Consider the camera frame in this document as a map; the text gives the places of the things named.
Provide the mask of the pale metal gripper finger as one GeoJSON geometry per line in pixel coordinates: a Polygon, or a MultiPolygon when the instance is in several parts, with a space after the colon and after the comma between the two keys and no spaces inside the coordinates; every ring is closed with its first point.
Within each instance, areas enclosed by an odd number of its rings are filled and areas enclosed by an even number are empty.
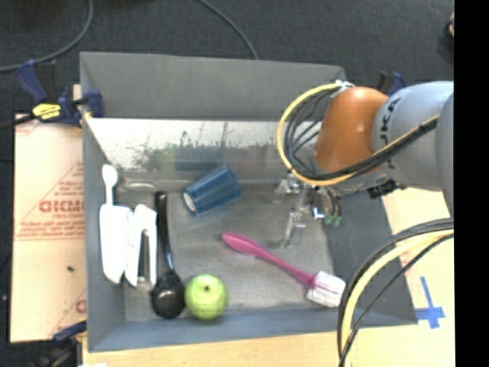
{"type": "Polygon", "coordinates": [[[287,195],[296,195],[301,191],[301,183],[296,179],[282,179],[274,188],[274,202],[282,203],[287,195]]]}
{"type": "Polygon", "coordinates": [[[289,212],[285,234],[283,237],[283,247],[288,248],[294,244],[299,232],[305,228],[303,221],[304,214],[307,213],[307,205],[297,204],[289,212]]]}

